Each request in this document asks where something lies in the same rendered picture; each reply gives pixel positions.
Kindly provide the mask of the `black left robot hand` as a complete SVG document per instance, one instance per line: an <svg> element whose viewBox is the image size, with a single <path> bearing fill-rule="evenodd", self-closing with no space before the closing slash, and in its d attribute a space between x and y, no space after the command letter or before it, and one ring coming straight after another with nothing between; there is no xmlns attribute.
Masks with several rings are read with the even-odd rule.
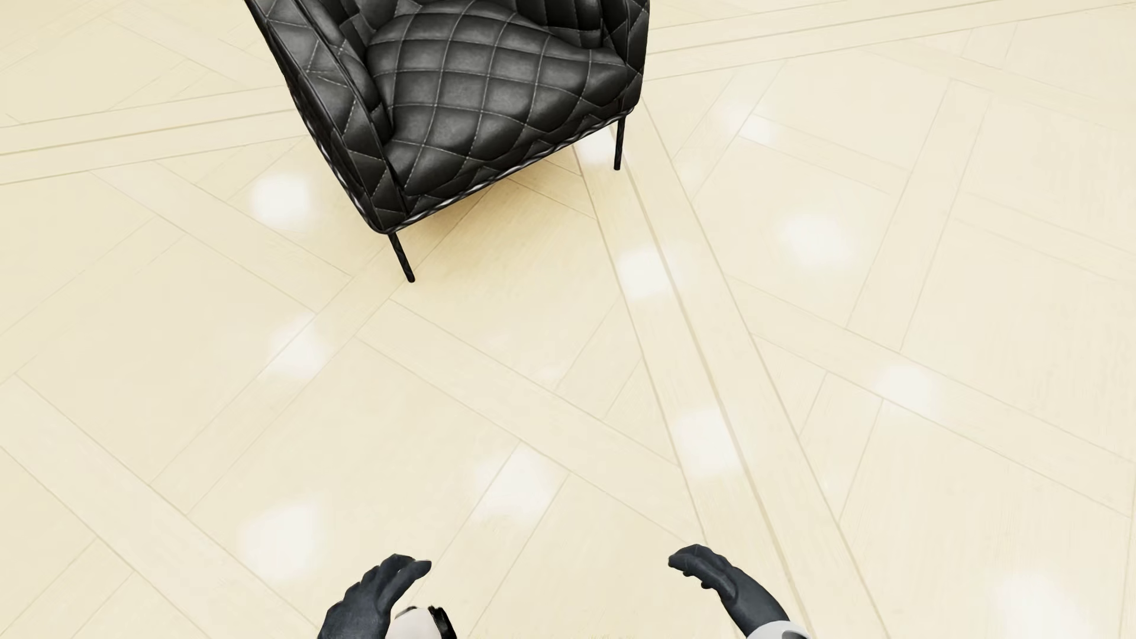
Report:
<svg viewBox="0 0 1136 639"><path fill-rule="evenodd" d="M431 572L432 562L390 555L327 611L317 639L386 639L394 604Z"/></svg>

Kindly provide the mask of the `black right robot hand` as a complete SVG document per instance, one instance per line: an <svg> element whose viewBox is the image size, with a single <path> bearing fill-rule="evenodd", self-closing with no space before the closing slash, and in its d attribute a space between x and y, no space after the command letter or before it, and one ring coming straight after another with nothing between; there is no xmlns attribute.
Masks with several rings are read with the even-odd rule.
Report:
<svg viewBox="0 0 1136 639"><path fill-rule="evenodd" d="M715 590L730 620L746 637L768 623L790 621L772 594L702 543L680 548L667 563L685 576L695 576L703 589Z"/></svg>

